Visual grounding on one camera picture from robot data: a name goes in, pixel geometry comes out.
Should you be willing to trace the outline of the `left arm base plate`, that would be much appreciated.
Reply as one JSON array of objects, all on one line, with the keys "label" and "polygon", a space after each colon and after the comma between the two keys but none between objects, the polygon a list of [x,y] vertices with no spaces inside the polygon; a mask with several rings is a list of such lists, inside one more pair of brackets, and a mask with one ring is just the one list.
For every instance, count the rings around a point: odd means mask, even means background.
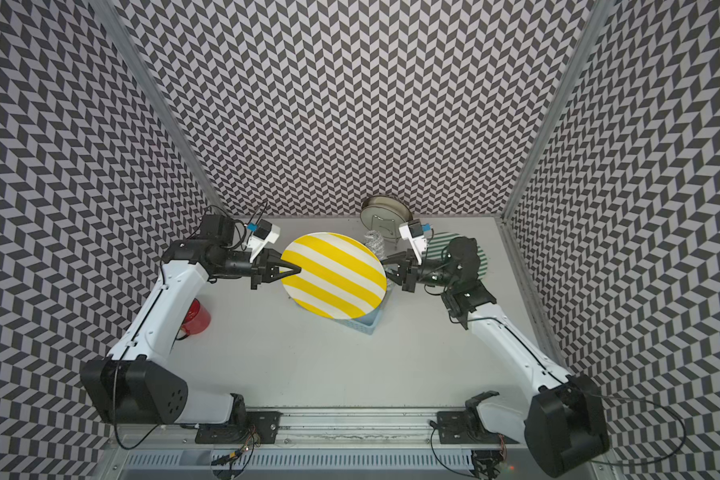
[{"label": "left arm base plate", "polygon": [[199,445],[242,444],[253,437],[257,444],[274,444],[282,413],[276,410],[250,411],[242,422],[200,425],[194,439]]}]

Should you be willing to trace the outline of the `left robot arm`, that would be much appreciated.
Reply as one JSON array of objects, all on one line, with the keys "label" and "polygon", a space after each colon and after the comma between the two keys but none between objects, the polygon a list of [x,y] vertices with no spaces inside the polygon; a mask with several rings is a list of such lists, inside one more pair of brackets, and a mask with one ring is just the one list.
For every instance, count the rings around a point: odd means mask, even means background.
[{"label": "left robot arm", "polygon": [[247,277],[251,286],[300,272],[272,249],[277,226],[259,229],[243,251],[219,235],[173,242],[162,256],[158,281],[122,338],[103,357],[84,364],[80,378],[102,421],[120,424],[228,424],[236,397],[210,391],[168,367],[191,304],[211,279]]}]

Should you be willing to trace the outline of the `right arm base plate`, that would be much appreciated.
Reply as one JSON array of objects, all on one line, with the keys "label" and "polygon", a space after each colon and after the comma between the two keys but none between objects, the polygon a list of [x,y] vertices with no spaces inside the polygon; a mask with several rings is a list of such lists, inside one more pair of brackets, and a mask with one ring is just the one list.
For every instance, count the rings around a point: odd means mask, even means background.
[{"label": "right arm base plate", "polygon": [[438,411],[430,422],[441,444],[446,445],[495,445],[502,442],[516,445],[518,441],[503,434],[487,430],[476,413],[469,410]]}]

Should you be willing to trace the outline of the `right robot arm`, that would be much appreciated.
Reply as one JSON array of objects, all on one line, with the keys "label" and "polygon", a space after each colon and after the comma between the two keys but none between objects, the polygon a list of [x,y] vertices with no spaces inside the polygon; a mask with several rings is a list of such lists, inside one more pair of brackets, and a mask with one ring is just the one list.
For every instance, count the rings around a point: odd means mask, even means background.
[{"label": "right robot arm", "polygon": [[456,237],[435,258],[425,250],[426,239],[411,244],[383,260],[387,278],[406,292],[441,287],[450,320],[499,356],[523,394],[520,402],[496,392],[471,398],[466,409],[481,429],[522,441],[553,478],[606,453],[610,438],[599,387],[557,364],[513,324],[482,282],[476,240]]}]

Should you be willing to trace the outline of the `green striped plate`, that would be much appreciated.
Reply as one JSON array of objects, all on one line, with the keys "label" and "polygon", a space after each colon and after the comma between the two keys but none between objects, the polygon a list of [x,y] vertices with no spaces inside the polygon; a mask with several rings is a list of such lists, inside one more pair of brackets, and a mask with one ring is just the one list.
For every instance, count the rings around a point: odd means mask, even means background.
[{"label": "green striped plate", "polygon": [[483,279],[488,272],[488,256],[484,249],[475,242],[474,247],[468,247],[467,241],[462,235],[453,232],[435,233],[429,240],[428,249],[423,259],[431,262],[445,262],[454,255],[464,257],[469,252],[474,252],[478,260],[477,277]]}]

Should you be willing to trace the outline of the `yellow striped plate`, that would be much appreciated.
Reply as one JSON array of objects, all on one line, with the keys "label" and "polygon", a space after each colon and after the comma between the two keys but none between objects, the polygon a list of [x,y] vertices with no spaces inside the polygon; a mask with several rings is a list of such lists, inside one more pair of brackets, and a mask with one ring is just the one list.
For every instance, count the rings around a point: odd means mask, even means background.
[{"label": "yellow striped plate", "polygon": [[357,320],[381,306],[387,278],[379,258],[343,234],[317,232],[293,240],[282,259],[301,272],[282,280],[305,310],[332,320]]}]

